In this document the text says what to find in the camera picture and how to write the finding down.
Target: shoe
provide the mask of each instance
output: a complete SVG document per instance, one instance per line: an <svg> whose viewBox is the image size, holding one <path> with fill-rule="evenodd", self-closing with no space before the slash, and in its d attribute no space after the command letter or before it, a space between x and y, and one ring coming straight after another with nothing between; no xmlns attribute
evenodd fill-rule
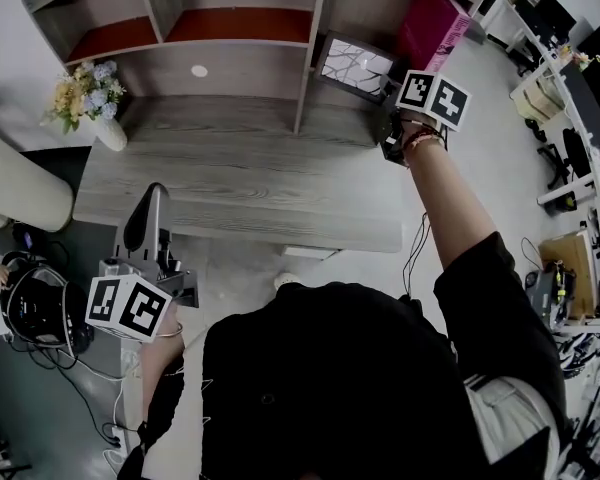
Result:
<svg viewBox="0 0 600 480"><path fill-rule="evenodd" d="M276 291L278 291L282 285L291 283L302 284L302 281L298 276L294 274L289 274L289 272L283 272L273 280L273 286L276 287Z"/></svg>

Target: white cube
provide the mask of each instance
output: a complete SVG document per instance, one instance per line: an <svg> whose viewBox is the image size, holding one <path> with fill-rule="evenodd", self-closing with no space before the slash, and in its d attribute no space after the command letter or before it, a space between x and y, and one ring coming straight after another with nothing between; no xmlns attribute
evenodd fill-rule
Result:
<svg viewBox="0 0 600 480"><path fill-rule="evenodd" d="M95 277L86 322L122 338L152 342L171 296L136 274Z"/></svg>
<svg viewBox="0 0 600 480"><path fill-rule="evenodd" d="M396 106L415 110L458 131L462 126L471 94L439 73L409 70Z"/></svg>

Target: pink box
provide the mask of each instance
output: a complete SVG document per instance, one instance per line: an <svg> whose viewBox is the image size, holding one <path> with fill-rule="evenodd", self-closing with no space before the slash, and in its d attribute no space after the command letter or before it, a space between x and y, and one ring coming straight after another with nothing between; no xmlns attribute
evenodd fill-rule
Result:
<svg viewBox="0 0 600 480"><path fill-rule="evenodd" d="M455 0L411 0L395 53L411 69L437 72L464 35L471 18Z"/></svg>

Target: office chair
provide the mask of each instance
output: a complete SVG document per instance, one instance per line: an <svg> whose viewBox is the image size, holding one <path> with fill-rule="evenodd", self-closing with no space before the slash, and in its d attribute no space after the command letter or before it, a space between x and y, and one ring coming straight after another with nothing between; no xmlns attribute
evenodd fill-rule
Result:
<svg viewBox="0 0 600 480"><path fill-rule="evenodd" d="M538 154L544 156L555 168L555 176L547 185L549 190L553 190L560 180L565 185L569 183L570 174L582 178L591 173L587 150L580 135L574 129L566 128L562 132L562 137L564 139L564 147L567 151L567 158L564 160L560 157L555 144L548 144L538 148Z"/></svg>

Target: flower vase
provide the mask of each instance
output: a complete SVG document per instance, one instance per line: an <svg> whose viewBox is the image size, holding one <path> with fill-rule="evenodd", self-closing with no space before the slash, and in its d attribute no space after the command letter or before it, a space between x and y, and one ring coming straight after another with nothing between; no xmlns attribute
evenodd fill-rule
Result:
<svg viewBox="0 0 600 480"><path fill-rule="evenodd" d="M122 151L127 147L127 135L118 121L97 117L92 123L96 137L109 149Z"/></svg>

